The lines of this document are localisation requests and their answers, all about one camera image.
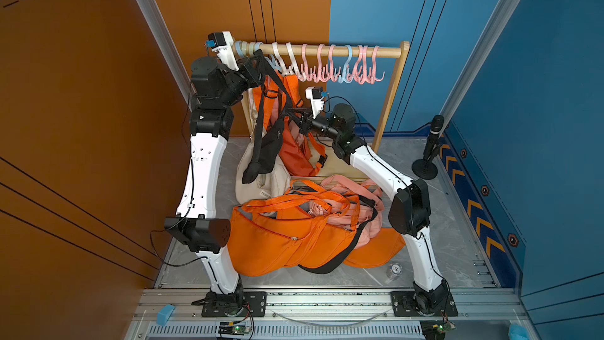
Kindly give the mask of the black crescent sling bag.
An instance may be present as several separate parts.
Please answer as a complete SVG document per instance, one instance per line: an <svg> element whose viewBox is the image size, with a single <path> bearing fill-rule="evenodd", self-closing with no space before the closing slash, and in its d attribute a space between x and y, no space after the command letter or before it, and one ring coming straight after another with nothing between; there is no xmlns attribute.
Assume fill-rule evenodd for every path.
<svg viewBox="0 0 604 340"><path fill-rule="evenodd" d="M280 79L279 75L268 63L268 74L266 76L270 77L273 82L275 82L279 91L286 94L286 105L285 109L293 108L293 100L286 90L286 86ZM248 166L248 168L244 172L243 182L245 184L251 183L260 173L270 172L275 164L275 162L271 162L268 160L268 157L261 157L261 151L268 151L272 157L275 157L276 154L279 154L282 145L283 145L283 132L285 130L285 117L286 114L282 114L282 110L279 111L278 119L272 125L272 127L266 131L264 134L264 126L263 126L263 108L264 108L264 96L267 91L267 83L260 85L259 87L250 87L247 82L248 89L260 88L260 104L257 110L257 120L255 127L255 146L253 149L253 160Z"/></svg>

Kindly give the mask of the red-orange sling bag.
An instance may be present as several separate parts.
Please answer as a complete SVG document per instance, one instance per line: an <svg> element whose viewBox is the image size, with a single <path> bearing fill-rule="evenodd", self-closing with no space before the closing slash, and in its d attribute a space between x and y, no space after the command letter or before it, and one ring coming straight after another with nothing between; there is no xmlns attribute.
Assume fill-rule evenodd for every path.
<svg viewBox="0 0 604 340"><path fill-rule="evenodd" d="M279 111L286 105L286 94L267 77L268 88L264 96L263 126L268 131L277 121ZM283 164L293 176L314 177L327 160L326 149L312 135L303 135L290 118L285 119L283 145L279 152Z"/></svg>

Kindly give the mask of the pink crescent sling bag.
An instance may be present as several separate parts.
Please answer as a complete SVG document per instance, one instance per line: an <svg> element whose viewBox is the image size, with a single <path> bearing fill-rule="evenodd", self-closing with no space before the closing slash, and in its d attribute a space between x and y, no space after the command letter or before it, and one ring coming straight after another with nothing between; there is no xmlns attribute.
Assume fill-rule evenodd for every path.
<svg viewBox="0 0 604 340"><path fill-rule="evenodd" d="M357 182L343 175L333 175L325 178L320 186L330 190L338 187L344 192L352 192L365 198L382 199L382 189L372 179Z"/></svg>

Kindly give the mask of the large orange crescent bag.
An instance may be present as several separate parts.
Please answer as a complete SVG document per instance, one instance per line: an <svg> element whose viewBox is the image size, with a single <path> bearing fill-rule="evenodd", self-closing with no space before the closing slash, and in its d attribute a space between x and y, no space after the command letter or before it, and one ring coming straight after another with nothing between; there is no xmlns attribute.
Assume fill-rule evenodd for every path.
<svg viewBox="0 0 604 340"><path fill-rule="evenodd" d="M278 212L294 234L310 235L313 243L299 263L302 269L327 274L340 264L366 268L374 264L367 250L382 230L382 190L370 179L357 183L334 175L321 183L295 179L288 190L306 201Z"/></svg>

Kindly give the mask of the black and orange sling bag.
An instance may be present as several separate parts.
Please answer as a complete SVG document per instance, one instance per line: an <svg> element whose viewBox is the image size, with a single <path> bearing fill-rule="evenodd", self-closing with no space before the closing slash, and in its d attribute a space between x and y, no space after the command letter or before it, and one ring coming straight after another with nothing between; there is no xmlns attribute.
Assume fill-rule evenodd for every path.
<svg viewBox="0 0 604 340"><path fill-rule="evenodd" d="M330 198L329 200L340 203L343 210L349 205L350 196L356 196L356 200L359 200L359 195L352 192L344 192L344 190L341 190L338 187L333 190L325 189L323 187L321 187L321 189L323 192L331 194L333 198ZM366 223L364 223L357 229L357 223L358 220L355 217L352 220L352 229L345 230L328 224L327 220L327 226L321 234L321 236L325 236L326 239L319 240L311 253L313 258L325 256L327 259L325 259L325 261L304 261L299 267L306 272L324 275L333 272L338 266L344 264L344 260L355 249L355 246L360 239L360 232L366 226Z"/></svg>

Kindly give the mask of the orange crescent sling bag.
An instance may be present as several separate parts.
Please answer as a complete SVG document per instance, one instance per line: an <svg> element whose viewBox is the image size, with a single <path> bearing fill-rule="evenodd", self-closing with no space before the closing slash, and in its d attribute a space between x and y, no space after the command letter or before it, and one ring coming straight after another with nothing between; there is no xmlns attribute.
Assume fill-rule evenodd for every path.
<svg viewBox="0 0 604 340"><path fill-rule="evenodd" d="M355 249L344 264L358 269L372 269L388 264L406 243L401 234L391 228L381 228L373 237L369 231L361 232Z"/></svg>

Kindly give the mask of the pink rectangular waist bag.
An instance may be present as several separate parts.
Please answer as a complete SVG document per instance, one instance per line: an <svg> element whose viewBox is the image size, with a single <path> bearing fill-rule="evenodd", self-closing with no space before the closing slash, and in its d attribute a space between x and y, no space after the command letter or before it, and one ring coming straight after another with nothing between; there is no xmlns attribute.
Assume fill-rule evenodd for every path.
<svg viewBox="0 0 604 340"><path fill-rule="evenodd" d="M383 202L380 198L368 198L359 196L349 197L349 205L342 209L342 205L334 200L329 200L330 210L324 209L318 203L309 204L309 214L313 217L328 216L328 224L343 228L352 229L352 220L356 217L358 220L357 229L360 225L366 223L366 226L360 232L360 239L355 249L367 245L371 239L375 238L382 229Z"/></svg>

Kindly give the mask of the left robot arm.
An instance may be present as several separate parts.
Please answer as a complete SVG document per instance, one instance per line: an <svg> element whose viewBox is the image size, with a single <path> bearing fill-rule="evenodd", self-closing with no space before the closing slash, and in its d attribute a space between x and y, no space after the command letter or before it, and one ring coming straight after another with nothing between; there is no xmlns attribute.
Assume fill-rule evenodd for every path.
<svg viewBox="0 0 604 340"><path fill-rule="evenodd" d="M201 305L210 313L238 315L245 308L244 289L227 244L231 222L217 214L216 193L223 153L234 121L233 106L243 94L264 83L272 69L260 51L234 68L203 57L192 65L195 102L190 115L190 160L182 201L164 230L204 265L210 290Z"/></svg>

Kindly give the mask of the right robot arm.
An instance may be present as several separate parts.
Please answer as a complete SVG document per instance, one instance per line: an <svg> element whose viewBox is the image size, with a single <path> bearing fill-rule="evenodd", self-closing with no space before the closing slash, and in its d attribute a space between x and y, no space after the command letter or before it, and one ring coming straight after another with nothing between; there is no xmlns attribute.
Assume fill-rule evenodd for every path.
<svg viewBox="0 0 604 340"><path fill-rule="evenodd" d="M413 267L415 310L424 316L447 315L453 304L451 289L437 266L430 239L429 188L381 159L355 134L355 110L338 104L329 116L310 109L283 110L304 135L314 132L332 140L334 154L372 179L390 198L389 224L406 243Z"/></svg>

